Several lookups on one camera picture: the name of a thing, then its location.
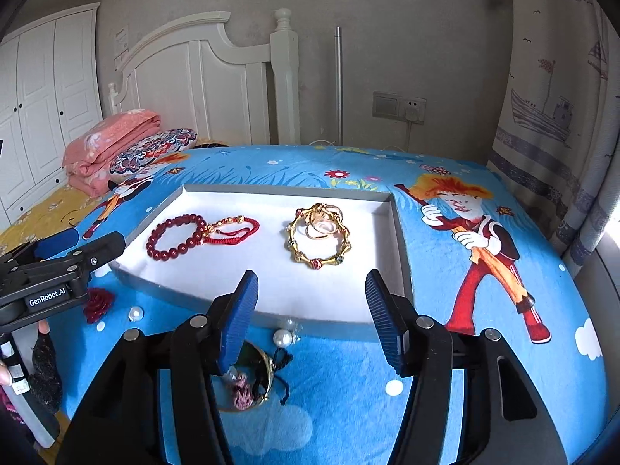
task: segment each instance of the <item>blue bedspread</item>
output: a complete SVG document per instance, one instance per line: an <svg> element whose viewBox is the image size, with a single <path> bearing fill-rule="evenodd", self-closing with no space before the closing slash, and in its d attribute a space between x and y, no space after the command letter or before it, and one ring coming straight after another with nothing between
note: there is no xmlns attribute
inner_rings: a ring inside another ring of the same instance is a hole
<svg viewBox="0 0 620 465"><path fill-rule="evenodd" d="M94 239L119 231L127 236L149 211L189 183L392 192L417 311L454 331L500 330L547 405L569 461L602 429L605 372L585 306L562 261L488 169L345 147L191 150L156 161L127 180L80 223L80 235ZM515 306L494 265L502 266L501 274L512 274L510 281L526 291L523 303L529 305ZM131 328L126 318L130 306L145 309L139 327L146 334L171 330L191 315L122 286L112 273L94 277L92 285L117 295L102 332L86 325L79 309L51 319L69 416L110 349ZM530 297L536 302L533 308ZM271 333L250 329L249 338L272 351ZM396 375L379 344L305 337L291 352L296 358L283 372L291 385L284 408L272 397L275 404L223 417L238 463L386 463L409 383L400 396L386 394L385 384ZM460 372L455 372L453 386L462 393ZM444 463L456 457L461 407L461 396L453 397ZM273 424L265 422L266 414ZM284 438L290 432L296 435L293 441ZM167 444L174 456L174 440Z"/></svg>

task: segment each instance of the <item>cartoon character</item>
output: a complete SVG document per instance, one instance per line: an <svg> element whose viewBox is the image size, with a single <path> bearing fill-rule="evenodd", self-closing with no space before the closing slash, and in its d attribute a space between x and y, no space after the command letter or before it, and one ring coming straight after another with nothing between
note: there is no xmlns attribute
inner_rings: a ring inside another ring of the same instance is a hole
<svg viewBox="0 0 620 465"><path fill-rule="evenodd" d="M549 342L551 333L534 309L534 298L523 286L515 266L520 256L512 236L503 225L482 211L482 201L491 199L492 193L454 176L422 175L411 188L401 184L396 187L422 205L422 221L427 226L436 231L452 231L452 237L471 250L472 264L456 295L446 328L475 335L475 293L482 279L491 274L504 287L517 313L523 315L532 343ZM441 199L458 216L445 218L439 208L426 202L431 198Z"/></svg>
<svg viewBox="0 0 620 465"><path fill-rule="evenodd" d="M134 199L134 197L147 188L158 171L170 164L181 162L188 157L187 154L181 152L169 153L155 160L151 165L142 168L135 175L132 175L131 178L123 181L123 183L114 189L114 193L109 199L95 207L95 209L103 208L103 211L84 233L82 238L90 239L92 235L95 234L97 228L108 219L114 210L123 203Z"/></svg>

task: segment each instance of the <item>bed post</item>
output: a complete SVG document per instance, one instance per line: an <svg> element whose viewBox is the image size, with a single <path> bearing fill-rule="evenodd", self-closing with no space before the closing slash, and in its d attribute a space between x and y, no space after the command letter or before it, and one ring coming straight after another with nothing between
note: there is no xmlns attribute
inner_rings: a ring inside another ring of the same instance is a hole
<svg viewBox="0 0 620 465"><path fill-rule="evenodd" d="M291 11L275 11L278 26L271 34L271 63L274 70L278 143L299 145L300 94L297 79L300 67L297 33L291 27Z"/></svg>
<svg viewBox="0 0 620 465"><path fill-rule="evenodd" d="M110 100L110 113L114 115L119 112L119 108L117 108L115 103L116 96L118 96L119 93L116 92L116 84L114 82L110 82L108 84L108 89L110 90L110 93L108 94L108 99Z"/></svg>

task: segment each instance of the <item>yellow sheet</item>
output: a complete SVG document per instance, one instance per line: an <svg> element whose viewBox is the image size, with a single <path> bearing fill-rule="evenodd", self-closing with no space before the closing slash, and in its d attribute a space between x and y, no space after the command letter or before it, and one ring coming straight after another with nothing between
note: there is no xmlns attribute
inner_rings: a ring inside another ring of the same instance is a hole
<svg viewBox="0 0 620 465"><path fill-rule="evenodd" d="M101 202L66 185L24 213L0 234L0 255L26 241L51 236L75 226Z"/></svg>

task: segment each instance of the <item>curtain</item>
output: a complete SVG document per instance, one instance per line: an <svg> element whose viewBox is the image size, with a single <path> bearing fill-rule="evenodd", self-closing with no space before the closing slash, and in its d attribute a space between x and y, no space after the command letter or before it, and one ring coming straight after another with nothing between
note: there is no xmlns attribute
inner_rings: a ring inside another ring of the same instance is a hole
<svg viewBox="0 0 620 465"><path fill-rule="evenodd" d="M596 0L513 0L488 167L574 277L620 198L620 39Z"/></svg>

